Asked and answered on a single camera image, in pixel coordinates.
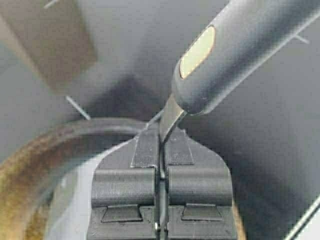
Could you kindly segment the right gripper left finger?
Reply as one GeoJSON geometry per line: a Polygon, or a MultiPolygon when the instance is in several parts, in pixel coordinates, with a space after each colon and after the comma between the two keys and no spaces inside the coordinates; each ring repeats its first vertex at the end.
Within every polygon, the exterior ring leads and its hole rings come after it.
{"type": "Polygon", "coordinates": [[[89,240],[156,240],[159,134],[154,124],[104,157],[91,187],[89,240]]]}

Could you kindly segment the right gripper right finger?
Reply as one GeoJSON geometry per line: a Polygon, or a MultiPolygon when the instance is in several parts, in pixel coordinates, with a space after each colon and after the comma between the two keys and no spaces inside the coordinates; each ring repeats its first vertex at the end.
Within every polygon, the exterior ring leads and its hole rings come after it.
{"type": "Polygon", "coordinates": [[[225,161],[182,129],[164,145],[169,240],[236,240],[232,177],[225,161]]]}

